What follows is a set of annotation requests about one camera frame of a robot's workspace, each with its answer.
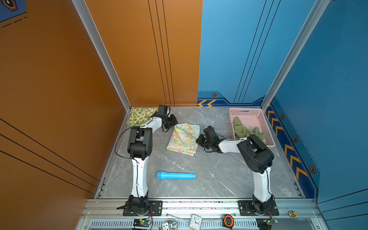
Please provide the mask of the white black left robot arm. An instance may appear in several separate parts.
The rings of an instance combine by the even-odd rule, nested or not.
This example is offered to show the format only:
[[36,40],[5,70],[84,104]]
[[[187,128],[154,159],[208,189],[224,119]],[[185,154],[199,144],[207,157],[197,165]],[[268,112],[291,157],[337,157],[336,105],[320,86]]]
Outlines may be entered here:
[[138,215],[145,215],[150,211],[148,186],[147,186],[147,166],[148,160],[153,150],[153,133],[159,129],[169,130],[178,124],[175,115],[154,114],[148,121],[140,126],[130,127],[127,152],[128,159],[133,165],[133,185],[131,194],[122,209]]

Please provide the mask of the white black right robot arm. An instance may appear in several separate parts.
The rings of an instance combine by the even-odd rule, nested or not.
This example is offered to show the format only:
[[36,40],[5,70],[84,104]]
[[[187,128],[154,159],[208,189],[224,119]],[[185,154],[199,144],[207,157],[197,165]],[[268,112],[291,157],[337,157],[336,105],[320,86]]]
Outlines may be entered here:
[[220,139],[217,134],[201,134],[196,143],[216,153],[239,153],[253,172],[254,193],[251,210],[257,215],[270,214],[275,206],[275,197],[270,188],[270,171],[273,152],[256,135],[244,139]]

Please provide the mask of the pastel floral skirt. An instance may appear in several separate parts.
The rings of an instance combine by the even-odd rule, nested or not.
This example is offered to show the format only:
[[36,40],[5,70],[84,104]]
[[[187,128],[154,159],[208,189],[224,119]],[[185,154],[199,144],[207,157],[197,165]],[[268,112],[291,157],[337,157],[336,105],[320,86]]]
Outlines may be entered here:
[[167,150],[194,156],[198,149],[196,140],[200,135],[200,126],[188,123],[177,124],[173,128]]

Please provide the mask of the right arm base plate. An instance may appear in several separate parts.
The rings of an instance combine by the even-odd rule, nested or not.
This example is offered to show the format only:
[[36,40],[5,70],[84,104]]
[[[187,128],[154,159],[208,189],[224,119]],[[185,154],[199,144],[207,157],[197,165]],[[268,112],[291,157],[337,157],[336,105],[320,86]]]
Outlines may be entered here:
[[273,198],[266,202],[258,200],[240,200],[238,208],[241,216],[279,216],[279,210]]

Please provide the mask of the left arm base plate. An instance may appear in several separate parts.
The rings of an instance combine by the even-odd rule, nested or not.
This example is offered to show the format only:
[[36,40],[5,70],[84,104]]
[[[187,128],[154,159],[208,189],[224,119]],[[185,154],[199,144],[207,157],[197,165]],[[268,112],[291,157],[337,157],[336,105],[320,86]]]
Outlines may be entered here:
[[152,215],[154,217],[161,216],[163,210],[163,202],[161,200],[149,200],[144,204],[130,204],[126,203],[123,211],[123,216],[144,216]]

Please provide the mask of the lemon print skirt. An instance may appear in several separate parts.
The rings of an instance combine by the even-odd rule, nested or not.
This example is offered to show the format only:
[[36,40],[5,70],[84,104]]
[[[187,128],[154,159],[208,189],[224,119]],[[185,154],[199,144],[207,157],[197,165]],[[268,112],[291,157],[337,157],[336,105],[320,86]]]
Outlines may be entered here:
[[134,108],[130,115],[127,125],[142,126],[147,123],[151,116],[158,111],[158,108]]

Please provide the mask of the olive green ruffled skirt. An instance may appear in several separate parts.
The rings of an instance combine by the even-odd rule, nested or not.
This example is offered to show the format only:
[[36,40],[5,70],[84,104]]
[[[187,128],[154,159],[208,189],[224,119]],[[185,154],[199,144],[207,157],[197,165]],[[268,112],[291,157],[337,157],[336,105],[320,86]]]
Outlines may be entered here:
[[235,137],[238,139],[244,139],[249,137],[250,135],[256,135],[261,141],[264,141],[267,136],[267,133],[261,132],[259,127],[255,127],[253,128],[253,130],[248,129],[242,124],[241,120],[238,117],[234,118],[233,128]]

